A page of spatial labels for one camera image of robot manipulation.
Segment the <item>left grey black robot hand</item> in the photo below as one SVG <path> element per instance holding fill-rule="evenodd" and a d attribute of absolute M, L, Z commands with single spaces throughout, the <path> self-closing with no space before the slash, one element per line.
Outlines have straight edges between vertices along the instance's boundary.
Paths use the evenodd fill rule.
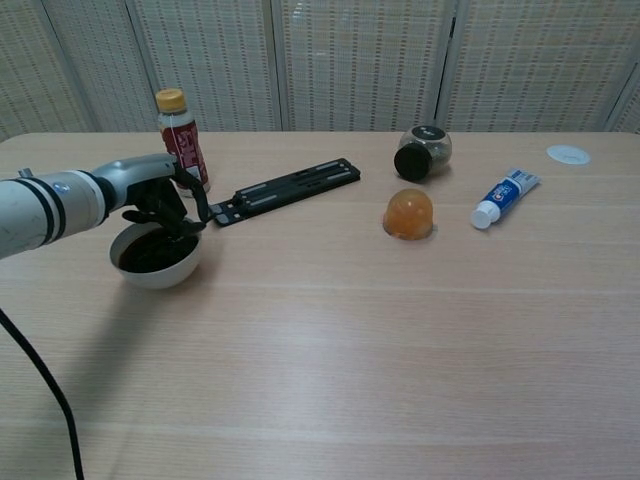
<path fill-rule="evenodd" d="M 98 167 L 92 175 L 103 190 L 106 211 L 128 207 L 122 217 L 130 222 L 156 223 L 171 237 L 182 238 L 201 232 L 211 220 L 203 184 L 168 153 L 114 161 Z M 196 221 L 187 218 L 178 186 L 193 195 Z"/>

